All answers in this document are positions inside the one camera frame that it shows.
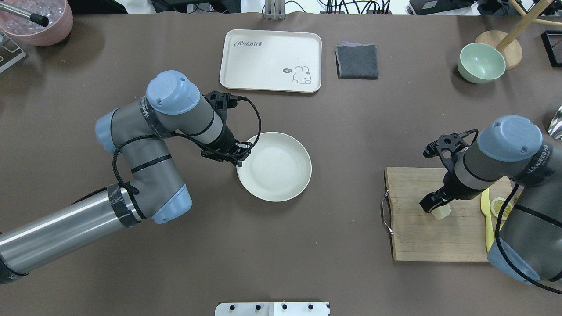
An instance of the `robotic arm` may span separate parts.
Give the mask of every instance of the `robotic arm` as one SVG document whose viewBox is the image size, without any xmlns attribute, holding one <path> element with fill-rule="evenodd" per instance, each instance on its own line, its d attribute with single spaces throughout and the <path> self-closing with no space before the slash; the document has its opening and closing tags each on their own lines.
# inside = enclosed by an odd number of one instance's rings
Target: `robotic arm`
<svg viewBox="0 0 562 316">
<path fill-rule="evenodd" d="M 559 281 L 562 148 L 544 141 L 539 128 L 521 116 L 495 120 L 469 146 L 463 138 L 475 132 L 442 135 L 426 147 L 424 156 L 439 156 L 447 173 L 443 187 L 428 194 L 420 205 L 430 213 L 452 200 L 473 199 L 501 177 L 509 177 L 524 189 L 496 240 L 501 241 L 512 264 L 530 279 Z M 510 267 L 496 242 L 488 260 L 504 273 L 529 283 Z"/>
<path fill-rule="evenodd" d="M 96 136 L 115 154 L 119 183 L 0 235 L 0 283 L 15 281 L 147 217 L 162 224 L 187 212 L 192 201 L 164 139 L 189 138 L 203 149 L 202 156 L 241 166 L 253 146 L 236 140 L 225 125 L 226 110 L 235 107 L 236 100 L 249 101 L 216 91 L 201 96 L 187 77 L 169 70 L 149 83 L 140 101 L 99 119 Z M 124 183 L 117 172 L 119 152 L 131 166 L 134 179 L 130 183 Z"/>
</svg>

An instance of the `ice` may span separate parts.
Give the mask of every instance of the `ice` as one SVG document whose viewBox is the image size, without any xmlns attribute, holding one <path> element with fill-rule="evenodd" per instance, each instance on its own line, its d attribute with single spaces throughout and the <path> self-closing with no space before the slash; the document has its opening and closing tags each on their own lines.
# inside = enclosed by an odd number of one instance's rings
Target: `ice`
<svg viewBox="0 0 562 316">
<path fill-rule="evenodd" d="M 4 0 L 4 2 L 23 8 L 29 12 L 48 17 L 49 25 L 53 25 L 61 18 L 66 4 L 66 0 Z M 29 35 L 45 29 L 38 24 L 7 12 L 0 12 L 0 15 L 2 16 L 2 19 L 4 19 L 4 27 L 14 34 Z"/>
</svg>

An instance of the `round plate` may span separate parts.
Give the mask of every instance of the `round plate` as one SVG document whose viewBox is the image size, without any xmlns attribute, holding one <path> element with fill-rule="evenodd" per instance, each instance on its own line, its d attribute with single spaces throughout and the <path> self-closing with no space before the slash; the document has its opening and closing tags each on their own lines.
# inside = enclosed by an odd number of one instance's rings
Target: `round plate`
<svg viewBox="0 0 562 316">
<path fill-rule="evenodd" d="M 312 175 L 312 162 L 298 140 L 283 133 L 266 132 L 261 133 L 252 153 L 236 172 L 251 194 L 262 200 L 283 202 L 306 188 Z"/>
</svg>

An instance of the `brown table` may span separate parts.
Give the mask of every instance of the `brown table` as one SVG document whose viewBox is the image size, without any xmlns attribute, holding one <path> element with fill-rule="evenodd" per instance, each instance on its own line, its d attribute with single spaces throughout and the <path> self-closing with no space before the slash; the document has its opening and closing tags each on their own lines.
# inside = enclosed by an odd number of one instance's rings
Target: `brown table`
<svg viewBox="0 0 562 316">
<path fill-rule="evenodd" d="M 523 61 L 499 80 L 475 85 L 457 73 L 464 45 L 517 21 L 93 15 L 75 18 L 66 43 L 24 46 L 29 57 L 0 75 L 0 231 L 116 182 L 94 124 L 142 96 L 157 73 L 177 69 L 204 93 L 225 91 L 218 78 L 231 29 L 318 34 L 323 84 L 314 94 L 238 92 L 257 104 L 264 131 L 288 133 L 307 148 L 313 173 L 303 194 L 261 201 L 231 165 L 172 139 L 191 211 L 164 225 L 146 220 L 1 286 L 0 314 L 213 315 L 219 302 L 281 300 L 329 301 L 332 315 L 560 314 L 559 296 L 486 263 L 394 262 L 378 211 L 384 168 L 441 166 L 422 157 L 440 134 L 483 129 L 506 114 L 543 126 L 560 106 L 562 73 L 540 39 L 547 26 L 523 32 Z M 334 46 L 342 40 L 377 44 L 378 80 L 337 78 Z M 257 124 L 241 103 L 228 125 L 245 139 Z"/>
</svg>

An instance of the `yellow knife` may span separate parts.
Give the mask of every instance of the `yellow knife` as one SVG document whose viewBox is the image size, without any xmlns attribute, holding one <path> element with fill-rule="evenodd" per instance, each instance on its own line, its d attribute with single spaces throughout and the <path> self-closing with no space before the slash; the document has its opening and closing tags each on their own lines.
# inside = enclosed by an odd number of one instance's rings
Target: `yellow knife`
<svg viewBox="0 0 562 316">
<path fill-rule="evenodd" d="M 485 189 L 480 197 L 480 211 L 486 218 L 486 251 L 492 247 L 494 236 L 492 226 L 492 210 L 490 209 L 490 189 Z"/>
</svg>

